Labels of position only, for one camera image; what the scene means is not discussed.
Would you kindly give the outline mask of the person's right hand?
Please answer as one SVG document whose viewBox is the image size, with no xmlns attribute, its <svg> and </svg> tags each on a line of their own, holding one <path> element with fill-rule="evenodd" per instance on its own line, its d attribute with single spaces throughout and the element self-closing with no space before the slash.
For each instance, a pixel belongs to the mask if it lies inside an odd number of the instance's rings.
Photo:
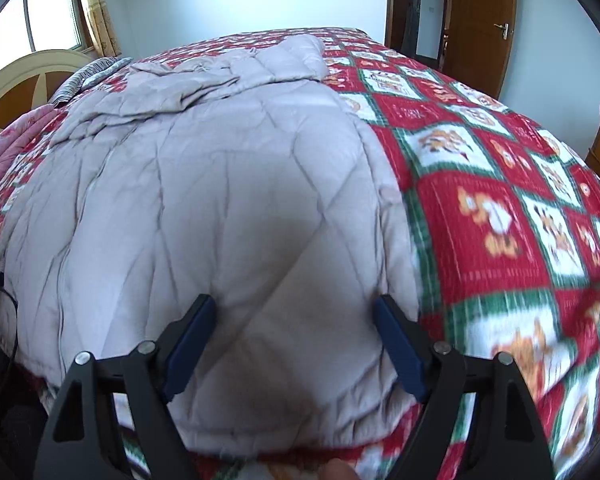
<svg viewBox="0 0 600 480">
<path fill-rule="evenodd" d="M 320 480 L 360 480 L 354 468 L 343 460 L 330 460 L 318 471 Z"/>
</svg>

